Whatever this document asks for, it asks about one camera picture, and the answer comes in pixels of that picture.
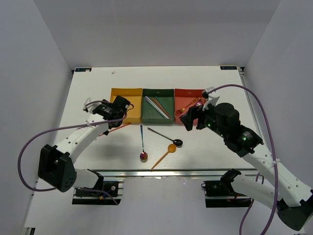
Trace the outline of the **gold fork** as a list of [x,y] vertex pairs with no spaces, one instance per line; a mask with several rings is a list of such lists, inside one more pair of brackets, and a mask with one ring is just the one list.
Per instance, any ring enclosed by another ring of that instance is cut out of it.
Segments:
[[189,106],[191,106],[194,103],[197,103],[199,100],[201,100],[201,98],[200,97],[196,97],[193,101],[191,101],[190,103],[185,105],[183,108],[180,108],[180,109],[176,110],[175,115],[176,116],[181,115]]

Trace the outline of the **teal chopstick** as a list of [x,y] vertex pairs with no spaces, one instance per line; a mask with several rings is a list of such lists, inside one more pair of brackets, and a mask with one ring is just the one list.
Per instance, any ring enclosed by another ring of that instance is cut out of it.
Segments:
[[164,106],[161,104],[161,102],[157,99],[157,98],[153,98],[153,101],[157,104],[157,106],[163,110],[164,112],[166,111],[166,109],[164,108]]
[[163,104],[161,103],[161,101],[159,100],[159,98],[157,96],[155,96],[155,99],[158,101],[159,105],[161,106],[162,110],[166,113],[166,115],[171,118],[171,115],[168,113],[168,111],[165,109],[165,107],[163,106]]

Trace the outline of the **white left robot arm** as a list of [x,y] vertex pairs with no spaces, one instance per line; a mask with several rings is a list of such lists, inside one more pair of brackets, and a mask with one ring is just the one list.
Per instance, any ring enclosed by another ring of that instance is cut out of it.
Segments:
[[38,176],[60,192],[86,188],[92,195],[103,191],[103,176],[89,169],[76,169],[74,163],[100,134],[119,127],[132,104],[122,96],[113,102],[88,99],[83,110],[90,114],[86,123],[54,146],[45,145],[40,152]]

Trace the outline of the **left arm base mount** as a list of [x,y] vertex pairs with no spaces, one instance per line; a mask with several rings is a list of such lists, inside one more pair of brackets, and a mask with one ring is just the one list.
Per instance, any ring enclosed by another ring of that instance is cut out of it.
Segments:
[[119,205],[123,195],[122,180],[106,179],[99,172],[77,170],[73,185],[73,205]]

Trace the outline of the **orange chopstick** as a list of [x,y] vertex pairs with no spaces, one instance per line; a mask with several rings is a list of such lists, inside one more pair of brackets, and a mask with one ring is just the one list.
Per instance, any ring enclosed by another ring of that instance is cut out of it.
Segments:
[[123,125],[121,125],[121,126],[119,126],[119,127],[114,128],[114,129],[108,130],[108,131],[106,131],[106,132],[100,134],[99,137],[100,137],[100,136],[103,136],[103,135],[107,136],[109,133],[111,133],[111,132],[113,132],[113,131],[116,131],[116,130],[119,130],[119,129],[123,128],[123,127],[126,127],[126,126],[128,126],[128,125],[130,125],[130,124],[131,124],[131,123],[126,123],[126,124],[123,124]]
[[168,118],[171,118],[170,114],[166,111],[166,109],[163,107],[163,105],[160,103],[160,101],[157,98],[153,98],[153,101],[167,115]]

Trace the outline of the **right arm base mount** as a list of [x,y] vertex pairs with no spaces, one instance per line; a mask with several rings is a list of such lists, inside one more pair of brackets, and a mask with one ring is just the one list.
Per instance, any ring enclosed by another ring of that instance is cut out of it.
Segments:
[[231,183],[241,172],[235,169],[227,171],[220,180],[208,180],[201,184],[205,194],[207,208],[247,208],[251,199],[234,191]]

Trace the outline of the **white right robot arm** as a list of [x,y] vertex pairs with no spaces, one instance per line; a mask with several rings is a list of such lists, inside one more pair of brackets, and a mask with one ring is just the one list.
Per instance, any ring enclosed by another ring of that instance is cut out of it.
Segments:
[[295,177],[264,145],[253,130],[241,125],[239,112],[229,103],[206,109],[193,106],[180,117],[187,131],[209,128],[223,138],[228,149],[254,166],[271,184],[272,188],[247,178],[231,169],[221,177],[221,190],[226,195],[244,194],[274,209],[280,220],[289,228],[299,231],[313,215],[313,190]]

